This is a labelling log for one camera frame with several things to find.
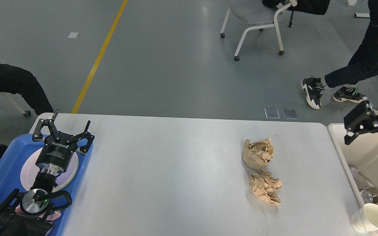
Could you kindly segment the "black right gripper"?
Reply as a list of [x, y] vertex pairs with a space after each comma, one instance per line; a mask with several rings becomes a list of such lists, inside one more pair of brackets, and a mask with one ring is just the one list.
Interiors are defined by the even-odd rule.
[[345, 144], [351, 144], [360, 134], [378, 133], [378, 114], [369, 100], [363, 100], [344, 117], [345, 130], [353, 133], [345, 135]]

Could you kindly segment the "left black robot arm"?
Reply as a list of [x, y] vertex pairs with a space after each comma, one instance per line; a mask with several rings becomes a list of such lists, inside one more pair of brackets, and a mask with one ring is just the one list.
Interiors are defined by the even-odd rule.
[[17, 137], [0, 160], [0, 236], [60, 236], [91, 156], [90, 122], [57, 130], [57, 112]]

